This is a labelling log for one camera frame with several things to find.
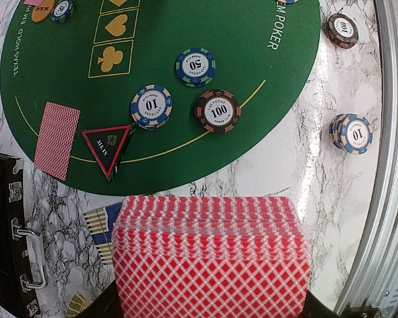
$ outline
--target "orange poker chip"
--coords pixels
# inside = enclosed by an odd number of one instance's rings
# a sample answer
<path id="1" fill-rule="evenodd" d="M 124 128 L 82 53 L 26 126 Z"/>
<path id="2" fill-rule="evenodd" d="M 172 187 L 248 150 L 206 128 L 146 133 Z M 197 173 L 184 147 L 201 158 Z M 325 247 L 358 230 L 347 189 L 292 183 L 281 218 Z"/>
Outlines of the orange poker chip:
<path id="1" fill-rule="evenodd" d="M 31 20 L 33 20 L 34 23 L 43 22 L 52 13 L 55 4 L 55 0 L 43 0 L 41 5 L 34 8 Z"/>

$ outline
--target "white marble surface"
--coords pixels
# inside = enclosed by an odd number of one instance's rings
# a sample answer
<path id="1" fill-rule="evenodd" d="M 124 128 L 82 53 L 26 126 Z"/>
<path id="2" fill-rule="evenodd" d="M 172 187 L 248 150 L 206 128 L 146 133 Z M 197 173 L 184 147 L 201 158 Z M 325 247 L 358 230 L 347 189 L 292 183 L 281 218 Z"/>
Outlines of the white marble surface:
<path id="1" fill-rule="evenodd" d="M 0 0 L 0 58 L 17 2 Z M 308 83 L 281 123 L 229 166 L 165 194 L 292 198 L 312 241 L 311 291 L 333 308 L 352 266 L 373 191 L 381 69 L 373 1 L 321 0 L 321 11 L 323 21 L 335 12 L 353 18 L 360 43 L 351 50 L 336 49 L 322 34 Z M 338 113 L 361 113 L 371 120 L 375 142 L 367 154 L 347 155 L 330 144 L 328 123 Z M 43 233 L 47 260 L 48 286 L 37 295 L 43 317 L 63 317 L 76 292 L 93 299 L 113 279 L 98 258 L 82 213 L 121 198 L 69 189 L 34 170 L 11 135 L 1 98 L 0 152 L 26 159 L 27 224 Z M 1 308 L 0 316 L 12 317 Z"/>

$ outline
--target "deck of cards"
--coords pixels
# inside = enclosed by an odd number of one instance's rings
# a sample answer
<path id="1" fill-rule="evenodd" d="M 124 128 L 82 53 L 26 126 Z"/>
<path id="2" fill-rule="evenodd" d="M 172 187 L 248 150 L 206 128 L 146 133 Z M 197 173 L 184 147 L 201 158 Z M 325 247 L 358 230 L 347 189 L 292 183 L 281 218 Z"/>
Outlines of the deck of cards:
<path id="1" fill-rule="evenodd" d="M 114 224 L 124 316 L 296 317 L 310 245 L 286 197 L 128 197 Z"/>

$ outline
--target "stack of poker chips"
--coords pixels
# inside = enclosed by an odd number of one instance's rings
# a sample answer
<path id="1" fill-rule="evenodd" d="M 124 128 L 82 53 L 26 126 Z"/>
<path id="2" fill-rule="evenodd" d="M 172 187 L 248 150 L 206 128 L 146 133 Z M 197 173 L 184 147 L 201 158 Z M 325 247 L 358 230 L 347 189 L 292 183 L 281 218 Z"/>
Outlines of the stack of poker chips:
<path id="1" fill-rule="evenodd" d="M 112 245 L 126 318 L 302 312 L 310 249 L 285 197 L 128 197 Z"/>
<path id="2" fill-rule="evenodd" d="M 75 2 L 74 0 L 59 1 L 55 6 L 52 14 L 52 20 L 56 23 L 65 23 L 74 15 Z"/>
<path id="3" fill-rule="evenodd" d="M 335 13 L 328 19 L 326 34 L 340 48 L 352 48 L 358 43 L 356 24 L 341 13 Z"/>
<path id="4" fill-rule="evenodd" d="M 373 133 L 363 115 L 340 114 L 329 124 L 329 138 L 337 149 L 364 154 L 373 142 Z"/>

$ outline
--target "yellow line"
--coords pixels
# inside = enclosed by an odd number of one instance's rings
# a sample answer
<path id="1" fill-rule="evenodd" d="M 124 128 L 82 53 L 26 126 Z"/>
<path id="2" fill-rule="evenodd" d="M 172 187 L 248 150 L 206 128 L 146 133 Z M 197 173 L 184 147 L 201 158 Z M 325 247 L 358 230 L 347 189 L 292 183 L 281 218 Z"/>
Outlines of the yellow line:
<path id="1" fill-rule="evenodd" d="M 136 9 L 136 8 L 139 8 L 140 7 L 140 0 L 139 0 L 139 2 L 138 2 L 138 4 L 137 5 L 135 5 L 135 6 L 133 6 L 133 7 L 126 7 L 126 8 L 122 8 L 122 9 L 115 9 L 115 10 L 111 10 L 111 11 L 103 11 L 103 5 L 104 5 L 104 0 L 101 2 L 101 8 L 100 8 L 100 15 L 102 15 L 102 14 L 105 14 L 105 13 L 118 13 L 118 12 L 120 12 L 120 11 L 124 11 L 124 10 L 127 10 L 127 9 Z"/>
<path id="2" fill-rule="evenodd" d="M 92 78 L 109 78 L 111 76 L 121 76 L 121 75 L 129 75 L 130 72 L 127 73 L 114 73 L 114 74 L 108 74 L 108 75 L 96 75 L 96 76 L 88 76 L 89 79 Z"/>
<path id="3" fill-rule="evenodd" d="M 100 17 L 106 17 L 107 15 L 116 15 L 117 13 L 124 13 L 124 12 L 127 12 L 127 11 L 135 11 L 135 10 L 137 10 L 137 12 L 138 12 L 139 11 L 139 6 L 118 9 L 118 10 L 116 10 L 117 12 L 108 11 L 108 12 L 100 13 Z"/>
<path id="4" fill-rule="evenodd" d="M 140 9 L 137 9 L 137 12 L 135 14 L 133 38 L 135 37 L 135 31 L 137 30 L 137 22 L 139 21 L 139 15 L 140 15 Z"/>
<path id="5" fill-rule="evenodd" d="M 258 86 L 258 88 L 252 93 L 251 96 L 249 96 L 248 99 L 245 100 L 245 103 L 243 103 L 240 107 L 244 108 L 246 106 L 246 104 L 248 104 L 259 93 L 259 91 L 261 91 L 261 88 L 263 88 L 263 86 L 265 85 L 266 82 L 267 82 L 267 80 L 263 80 L 261 85 Z"/>
<path id="6" fill-rule="evenodd" d="M 96 44 L 112 45 L 114 41 L 119 41 L 119 40 L 133 40 L 133 39 L 134 39 L 134 36 L 129 36 L 129 37 L 127 37 L 127 38 L 118 38 L 117 40 L 116 40 L 116 39 L 113 39 L 113 40 L 104 40 L 104 41 L 100 41 L 100 42 L 94 42 L 94 44 L 95 44 L 95 45 L 96 45 Z"/>
<path id="7" fill-rule="evenodd" d="M 27 123 L 28 127 L 30 128 L 30 130 L 33 131 L 33 133 L 38 137 L 38 134 L 36 133 L 36 131 L 33 129 L 33 127 L 29 124 L 29 122 L 27 121 L 27 118 L 25 117 L 24 113 L 22 112 L 21 106 L 19 105 L 18 99 L 15 96 L 15 101 L 16 101 L 16 105 L 18 105 L 19 111 L 21 112 L 21 115 L 24 119 L 24 121 Z"/>
<path id="8" fill-rule="evenodd" d="M 99 24 L 100 24 L 100 16 L 98 17 L 98 23 L 96 24 L 96 31 L 94 33 L 93 44 L 95 44 L 96 38 L 98 37 Z"/>
<path id="9" fill-rule="evenodd" d="M 241 107 L 241 108 L 244 108 L 244 107 L 245 107 L 245 106 L 246 106 L 258 93 L 259 93 L 259 91 L 263 88 L 263 86 L 265 85 L 266 82 L 267 82 L 267 80 L 263 80 L 262 83 L 257 87 L 257 89 L 252 93 L 252 95 L 249 96 L 248 99 L 246 99 L 245 102 L 244 102 L 242 105 L 240 105 L 240 107 Z M 31 127 L 31 125 L 30 125 L 29 122 L 27 121 L 27 118 L 25 118 L 24 113 L 22 112 L 21 106 L 19 105 L 18 99 L 16 98 L 16 96 L 15 96 L 15 100 L 16 100 L 16 103 L 17 103 L 17 105 L 18 105 L 19 111 L 21 112 L 21 115 L 22 115 L 23 119 L 25 120 L 25 122 L 27 123 L 27 125 L 29 126 L 29 128 L 31 128 L 31 130 L 33 131 L 33 133 L 35 133 L 35 135 L 38 137 L 38 134 L 37 134 L 37 133 L 35 132 L 35 130 Z M 135 163 L 135 162 L 146 161 L 146 160 L 149 160 L 149 159 L 153 159 L 153 158 L 157 158 L 157 157 L 160 157 L 160 156 L 164 156 L 165 154 L 170 154 L 171 152 L 174 152 L 174 151 L 176 151 L 176 150 L 179 150 L 179 149 L 181 149 L 181 148 L 184 148 L 185 146 L 188 146 L 189 144 L 192 144 L 192 143 L 194 143 L 194 142 L 200 140 L 201 138 L 204 138 L 204 137 L 207 136 L 208 134 L 210 134 L 209 131 L 205 132 L 204 134 L 201 134 L 200 136 L 196 137 L 195 139 L 192 139 L 192 140 L 190 140 L 190 141 L 188 141 L 188 142 L 185 142 L 184 144 L 181 144 L 180 146 L 174 147 L 174 148 L 172 148 L 172 149 L 170 149 L 170 150 L 161 152 L 161 153 L 159 153 L 159 154 L 154 154 L 154 155 L 152 155 L 152 156 L 143 157 L 143 158 L 138 158 L 138 159 L 126 160 L 126 161 L 122 161 L 121 163 L 122 163 L 122 164 L 132 164 L 132 163 Z M 71 156 L 71 158 L 72 158 L 72 159 L 75 159 L 75 160 L 83 161 L 83 162 L 88 162 L 88 163 L 93 163 L 93 164 L 96 163 L 96 161 L 94 161 L 94 160 L 83 159 L 83 158 L 79 158 L 79 157 L 75 157 L 75 156 Z"/>

